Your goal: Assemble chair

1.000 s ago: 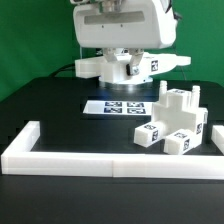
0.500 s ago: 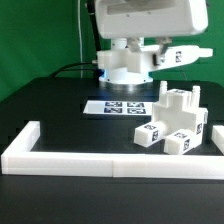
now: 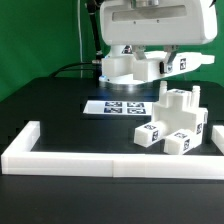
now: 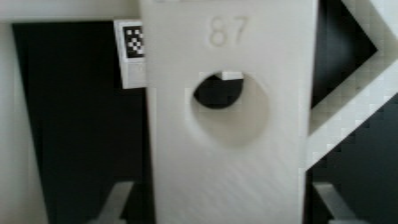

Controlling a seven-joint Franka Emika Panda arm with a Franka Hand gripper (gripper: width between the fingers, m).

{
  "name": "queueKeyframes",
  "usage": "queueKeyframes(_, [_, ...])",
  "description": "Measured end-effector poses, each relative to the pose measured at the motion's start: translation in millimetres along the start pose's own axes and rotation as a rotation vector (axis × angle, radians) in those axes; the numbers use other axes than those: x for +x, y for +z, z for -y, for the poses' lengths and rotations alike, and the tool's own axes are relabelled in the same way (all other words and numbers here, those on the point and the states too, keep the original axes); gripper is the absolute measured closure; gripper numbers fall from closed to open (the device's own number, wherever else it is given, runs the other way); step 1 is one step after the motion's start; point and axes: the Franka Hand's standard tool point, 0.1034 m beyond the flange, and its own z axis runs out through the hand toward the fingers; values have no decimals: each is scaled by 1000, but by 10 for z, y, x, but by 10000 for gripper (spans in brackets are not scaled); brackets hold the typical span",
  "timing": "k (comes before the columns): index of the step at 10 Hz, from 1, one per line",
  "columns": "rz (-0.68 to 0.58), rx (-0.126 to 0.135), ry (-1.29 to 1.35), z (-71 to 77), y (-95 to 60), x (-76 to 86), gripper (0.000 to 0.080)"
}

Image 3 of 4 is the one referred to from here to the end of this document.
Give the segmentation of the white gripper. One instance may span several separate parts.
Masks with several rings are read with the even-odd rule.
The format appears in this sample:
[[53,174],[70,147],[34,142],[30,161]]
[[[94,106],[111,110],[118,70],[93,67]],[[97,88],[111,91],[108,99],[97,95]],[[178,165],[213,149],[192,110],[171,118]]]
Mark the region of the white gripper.
[[140,45],[166,45],[165,65],[175,59],[177,45],[206,44],[218,33],[212,0],[105,0],[100,25],[107,45],[133,45],[136,60],[146,58]]

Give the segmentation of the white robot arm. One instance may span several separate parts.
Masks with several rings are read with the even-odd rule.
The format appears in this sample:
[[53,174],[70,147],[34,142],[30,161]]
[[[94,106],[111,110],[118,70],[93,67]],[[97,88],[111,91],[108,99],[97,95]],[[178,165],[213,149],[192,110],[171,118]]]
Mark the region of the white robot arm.
[[212,64],[213,55],[178,48],[212,42],[218,33],[216,0],[90,0],[100,11],[104,85],[138,86]]

